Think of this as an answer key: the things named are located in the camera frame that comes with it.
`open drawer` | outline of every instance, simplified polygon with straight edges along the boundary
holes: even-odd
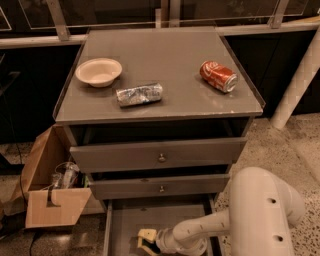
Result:
[[[246,138],[117,143],[71,147],[84,173],[235,163]]]
[[[159,231],[214,211],[209,195],[109,200],[105,203],[108,214],[103,255],[106,256],[145,256],[146,252],[137,248],[140,229]],[[210,239],[204,255],[221,255],[217,237]]]

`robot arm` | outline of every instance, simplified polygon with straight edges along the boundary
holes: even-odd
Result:
[[[230,231],[233,256],[294,255],[289,225],[300,222],[305,208],[293,187],[264,169],[245,168],[232,179],[229,205],[160,230],[155,238],[160,251],[202,255],[207,237]]]

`gray cabinet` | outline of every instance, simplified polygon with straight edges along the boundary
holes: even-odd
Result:
[[[185,217],[194,210],[203,214],[196,210],[194,198],[203,209],[203,195],[224,190],[247,130],[263,107],[211,27],[93,30],[77,65],[98,57],[118,60],[123,67],[120,78],[111,87],[93,88],[73,76],[57,104],[55,120],[65,127],[71,155],[88,175],[94,196],[109,207],[107,236],[113,235],[105,246],[111,255],[118,255],[118,247],[122,253],[137,250],[126,249],[121,239],[137,235],[137,218],[148,215],[144,221],[155,220],[151,210],[155,202],[168,207],[168,215],[156,217],[162,226],[179,219],[175,209],[180,211],[182,205],[190,210]],[[206,60],[237,72],[234,91],[223,94],[201,79],[199,69]],[[118,105],[116,89],[152,82],[164,89],[161,101]],[[140,212],[141,207],[148,210]],[[124,223],[111,225],[124,221],[117,216],[131,220],[125,232],[119,230]]]

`dark background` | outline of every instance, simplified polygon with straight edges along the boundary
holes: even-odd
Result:
[[[0,5],[13,28],[0,32],[0,40],[56,35],[54,29],[31,30],[17,0],[0,0]],[[303,17],[313,16],[317,5],[316,1],[309,1]],[[312,30],[226,37],[266,102],[263,117],[273,115],[314,34]],[[5,55],[0,66],[0,144],[34,141],[54,124],[53,109],[79,48],[71,45],[0,50],[0,57]],[[12,72],[19,72],[19,76],[6,88]],[[320,112],[319,84],[318,72],[294,114]]]

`terrazzo floor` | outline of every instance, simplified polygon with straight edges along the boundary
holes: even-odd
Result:
[[[274,129],[266,118],[254,120],[248,143],[231,175],[248,166],[267,169],[296,188],[305,199],[306,214],[291,229],[296,256],[320,255],[320,114],[292,116],[286,127]],[[32,143],[20,144],[25,162]],[[14,145],[0,145],[9,162],[20,161]],[[11,196],[18,176],[0,176],[0,200]],[[220,194],[217,210],[228,206],[228,186]],[[0,240],[0,255],[102,255],[104,214],[82,216],[72,227],[21,230]],[[222,237],[225,256],[231,255],[230,237]]]

